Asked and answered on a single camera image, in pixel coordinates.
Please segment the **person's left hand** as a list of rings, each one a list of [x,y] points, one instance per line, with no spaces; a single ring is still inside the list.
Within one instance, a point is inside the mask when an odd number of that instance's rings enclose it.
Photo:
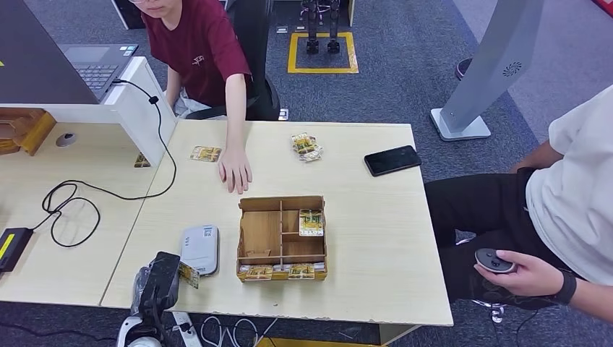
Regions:
[[[502,260],[514,262],[514,273],[493,273],[480,264],[475,270],[494,285],[507,289],[516,296],[552,296],[563,286],[564,275],[549,263],[529,254],[509,250],[498,250]]]
[[[252,170],[245,149],[227,147],[218,163],[221,181],[226,184],[228,192],[243,194],[252,182]]]

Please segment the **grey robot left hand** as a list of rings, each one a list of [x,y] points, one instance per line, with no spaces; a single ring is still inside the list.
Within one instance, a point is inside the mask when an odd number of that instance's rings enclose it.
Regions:
[[[158,317],[175,305],[179,293],[180,257],[158,252],[134,277],[131,313],[143,319]]]

